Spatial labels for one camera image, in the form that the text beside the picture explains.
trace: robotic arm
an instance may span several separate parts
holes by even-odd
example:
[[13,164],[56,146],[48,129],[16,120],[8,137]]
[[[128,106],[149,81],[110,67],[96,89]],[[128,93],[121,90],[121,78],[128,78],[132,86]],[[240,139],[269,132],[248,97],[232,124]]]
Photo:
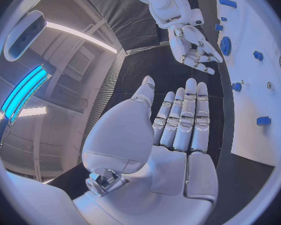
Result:
[[140,0],[149,5],[149,10],[161,29],[168,30],[169,44],[175,59],[191,68],[208,74],[215,71],[202,63],[222,63],[221,55],[206,41],[194,26],[204,24],[200,9],[191,9],[188,0]]

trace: blue light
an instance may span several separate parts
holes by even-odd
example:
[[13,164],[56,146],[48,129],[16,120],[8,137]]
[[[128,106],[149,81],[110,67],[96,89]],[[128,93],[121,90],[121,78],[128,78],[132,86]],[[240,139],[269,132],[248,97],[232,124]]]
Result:
[[18,93],[15,95],[14,99],[11,101],[10,105],[6,109],[5,115],[7,118],[11,118],[15,110],[17,109],[20,102],[23,100],[23,98],[29,93],[29,91],[40,81],[42,78],[44,78],[47,75],[46,70],[39,71],[34,77],[32,77],[24,86],[22,89],[18,91]]
[[21,111],[23,110],[23,108],[26,106],[26,104],[30,101],[30,99],[32,98],[32,96],[40,89],[40,87],[51,77],[50,74],[48,74],[47,76],[45,76],[42,80],[40,80],[35,86],[34,88],[31,89],[31,91],[25,96],[25,98],[22,100],[22,102],[20,103],[20,105],[17,107],[17,109],[15,110],[15,112],[13,113],[12,118],[10,119],[10,124],[13,126],[14,123],[16,122],[18,116],[20,115]]
[[14,99],[16,94],[19,92],[19,90],[35,75],[37,74],[40,70],[42,70],[43,67],[40,65],[36,69],[34,69],[32,72],[30,72],[11,92],[11,94],[8,96],[6,101],[4,102],[1,112],[5,112],[11,101]]

